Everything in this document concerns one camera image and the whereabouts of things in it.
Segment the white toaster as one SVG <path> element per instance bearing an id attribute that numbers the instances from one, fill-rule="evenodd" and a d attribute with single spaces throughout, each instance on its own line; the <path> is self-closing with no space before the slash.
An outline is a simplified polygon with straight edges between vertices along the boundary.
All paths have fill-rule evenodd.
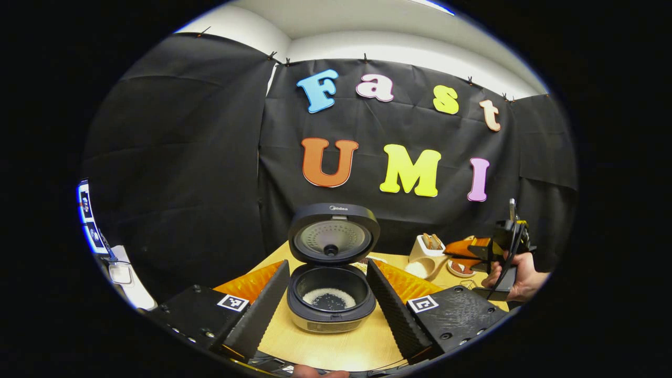
<path id="1" fill-rule="evenodd" d="M 434 249 L 427 249 L 424 245 L 424 242 L 422 240 L 422 234 L 417 235 L 417 238 L 413 244 L 413 247 L 411 249 L 410 256 L 408 257 L 408 262 L 416 260 L 418 258 L 439 258 L 443 256 L 447 256 L 445 254 L 446 251 L 446 245 L 442 242 L 442 247 L 443 249 L 440 250 L 434 250 Z"/>

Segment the computer monitor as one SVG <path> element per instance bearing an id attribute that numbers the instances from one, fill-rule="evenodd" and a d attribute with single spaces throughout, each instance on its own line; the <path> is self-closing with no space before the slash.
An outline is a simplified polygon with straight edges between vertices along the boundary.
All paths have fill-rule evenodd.
<path id="1" fill-rule="evenodd" d="M 104 244 L 100 230 L 94 219 L 88 179 L 79 182 L 77 186 L 77 201 L 82 232 L 84 233 L 84 237 L 91 253 L 94 255 L 109 256 L 108 248 Z"/>

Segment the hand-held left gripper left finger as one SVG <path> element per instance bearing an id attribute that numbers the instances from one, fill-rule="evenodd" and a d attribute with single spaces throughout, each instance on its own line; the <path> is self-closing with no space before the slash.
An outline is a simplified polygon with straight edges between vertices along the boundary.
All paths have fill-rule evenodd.
<path id="1" fill-rule="evenodd" d="M 216 289 L 192 285 L 144 315 L 197 349 L 248 363 L 289 279 L 289 263 L 281 260 Z"/>

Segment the black backdrop cloth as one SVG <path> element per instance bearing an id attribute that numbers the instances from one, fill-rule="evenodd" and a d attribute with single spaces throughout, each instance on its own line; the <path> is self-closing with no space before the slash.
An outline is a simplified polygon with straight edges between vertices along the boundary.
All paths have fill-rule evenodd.
<path id="1" fill-rule="evenodd" d="M 549 272 L 569 242 L 577 171 L 550 96 L 508 102 L 386 60 L 278 65 L 193 33 L 161 41 L 113 86 L 82 161 L 98 226 L 157 301 L 254 268 L 313 203 L 369 208 L 374 251 L 406 255 L 424 232 L 491 234 L 514 198 Z"/>

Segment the dark grey rice cooker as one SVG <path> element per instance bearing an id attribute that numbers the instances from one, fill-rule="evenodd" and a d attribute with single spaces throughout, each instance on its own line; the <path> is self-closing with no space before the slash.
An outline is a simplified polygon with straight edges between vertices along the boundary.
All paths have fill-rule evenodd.
<path id="1" fill-rule="evenodd" d="M 376 309 L 366 275 L 351 263 L 366 258 L 379 241 L 380 226 L 371 210 L 340 203 L 298 209 L 288 230 L 288 246 L 300 265 L 291 273 L 286 299 L 293 324 L 309 333 L 344 333 L 359 328 Z M 302 301 L 311 290 L 344 290 L 355 307 L 322 311 Z"/>

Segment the white rice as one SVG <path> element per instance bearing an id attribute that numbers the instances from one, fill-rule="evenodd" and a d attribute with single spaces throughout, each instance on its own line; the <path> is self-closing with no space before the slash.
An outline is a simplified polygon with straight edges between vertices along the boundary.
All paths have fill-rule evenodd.
<path id="1" fill-rule="evenodd" d="M 302 297 L 302 301 L 322 311 L 343 311 L 356 305 L 350 294 L 334 288 L 311 290 Z"/>

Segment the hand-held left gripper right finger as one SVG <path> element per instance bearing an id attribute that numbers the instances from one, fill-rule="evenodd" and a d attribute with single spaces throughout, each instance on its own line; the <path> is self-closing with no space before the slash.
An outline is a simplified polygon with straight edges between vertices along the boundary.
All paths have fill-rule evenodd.
<path id="1" fill-rule="evenodd" d="M 408 364 L 454 353 L 484 337 L 509 316 L 461 285 L 432 293 L 417 287 L 403 299 L 394 271 L 394 266 L 369 260 L 366 280 Z"/>

